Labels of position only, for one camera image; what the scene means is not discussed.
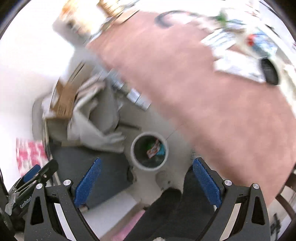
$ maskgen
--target white wall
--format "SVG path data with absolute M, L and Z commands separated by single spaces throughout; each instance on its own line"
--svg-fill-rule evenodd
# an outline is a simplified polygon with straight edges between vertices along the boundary
M 0 168 L 9 189 L 20 177 L 16 138 L 32 139 L 34 100 L 50 91 L 73 47 L 52 30 L 63 0 L 32 0 L 0 40 Z

